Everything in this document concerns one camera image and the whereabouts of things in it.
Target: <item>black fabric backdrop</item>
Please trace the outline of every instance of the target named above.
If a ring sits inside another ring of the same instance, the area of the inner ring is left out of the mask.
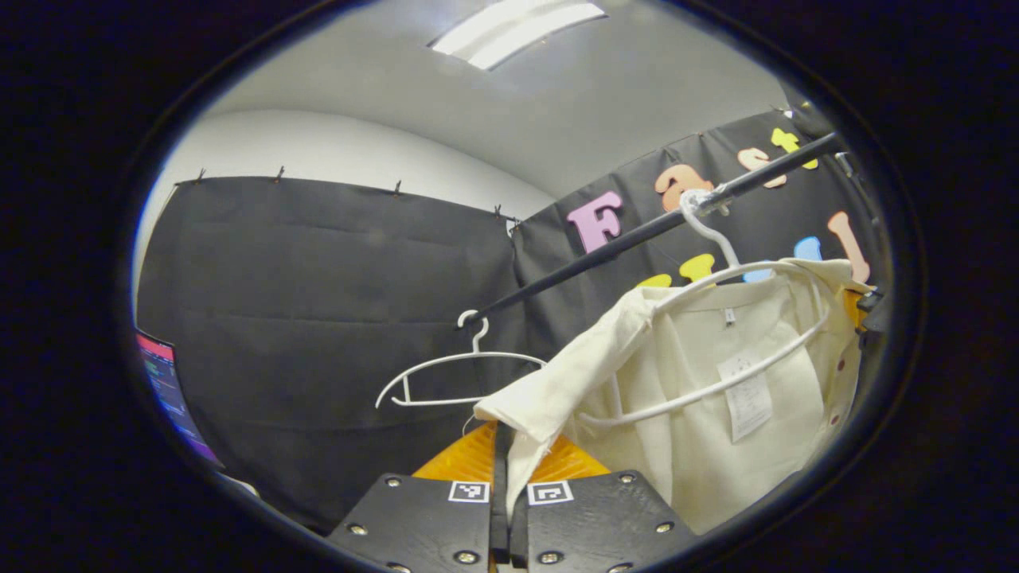
[[[444,201],[285,177],[183,183],[149,244],[138,325],[176,346],[226,473],[324,532],[380,473],[413,472],[460,436],[469,405],[375,410],[375,398],[403,370],[471,350],[457,317],[516,288],[512,257],[505,219]],[[502,313],[481,349],[518,350],[522,328],[523,308]],[[411,377],[412,397],[480,396],[531,368],[443,364]]]
[[[410,473],[460,436],[470,406],[373,408],[381,387],[422,361],[470,350],[454,331],[481,308],[583,255],[569,212],[614,191],[622,232],[661,213],[654,183],[686,163],[717,186],[744,172],[737,152],[775,158],[780,112],[695,134],[578,190],[506,236],[491,212],[364,187],[270,177],[180,184],[150,240],[138,325],[177,348],[196,423],[226,472],[320,532],[331,530],[383,472]],[[891,276],[869,214],[830,157],[776,189],[739,198],[707,223],[744,262],[793,255],[805,237],[823,258],[845,257],[827,221],[846,211],[868,282]],[[714,243],[681,225],[614,261],[491,317],[482,350],[549,359],[626,291]],[[513,359],[461,361],[412,376],[415,400],[480,396],[530,371]],[[399,392],[394,388],[390,396]]]
[[[522,284],[531,282],[584,254],[580,233],[566,218],[574,209],[606,191],[614,191],[623,199],[623,207],[615,212],[622,233],[626,233],[665,212],[654,184],[666,168],[690,165],[717,187],[747,172],[737,160],[740,150],[757,148],[771,159],[786,154],[770,142],[775,127],[795,134],[801,146],[811,141],[781,112],[762,113],[669,144],[543,209],[513,233],[517,279]],[[751,191],[736,199],[730,215],[714,213],[704,222],[729,238],[741,262],[792,257],[796,244],[811,236],[820,241],[821,257],[834,259],[847,255],[827,223],[832,215],[845,211],[870,264],[867,282],[888,291],[892,261],[883,256],[879,231],[870,224],[866,206],[835,159],[825,156],[816,169],[799,167],[787,176],[786,185]],[[528,352],[551,358],[645,278],[668,274],[674,287],[688,283],[689,279],[680,276],[679,267],[702,253],[714,257],[715,271],[725,268],[726,261],[717,245],[697,235],[689,225],[681,224],[620,254],[611,262],[531,298],[524,303]]]

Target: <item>ceiling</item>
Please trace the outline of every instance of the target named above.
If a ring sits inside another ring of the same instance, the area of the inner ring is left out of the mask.
[[[428,138],[558,198],[687,134],[788,105],[767,71],[675,8],[594,2],[607,18],[483,71],[427,44],[491,2],[382,0],[281,51],[206,115],[356,117]]]

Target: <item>qr-like marker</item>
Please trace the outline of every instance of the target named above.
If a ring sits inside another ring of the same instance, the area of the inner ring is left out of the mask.
[[[532,506],[561,504],[573,501],[573,491],[566,481],[529,483],[527,485],[527,499]]]
[[[485,481],[453,481],[449,501],[460,504],[487,504],[488,483]]]

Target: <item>screw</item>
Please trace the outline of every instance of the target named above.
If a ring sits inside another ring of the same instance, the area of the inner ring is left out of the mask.
[[[538,556],[538,561],[545,565],[552,565],[562,561],[562,554],[559,552],[545,552]]]
[[[461,563],[470,565],[478,562],[478,554],[474,552],[458,552],[457,555],[453,556],[453,559]]]

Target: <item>white wall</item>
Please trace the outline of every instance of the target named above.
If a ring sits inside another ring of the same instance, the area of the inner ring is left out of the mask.
[[[526,218],[554,199],[469,155],[418,136],[345,117],[306,111],[261,110],[203,119],[176,145],[153,186],[139,224],[131,269],[131,301],[156,219],[177,181],[206,177],[275,175],[380,189]]]

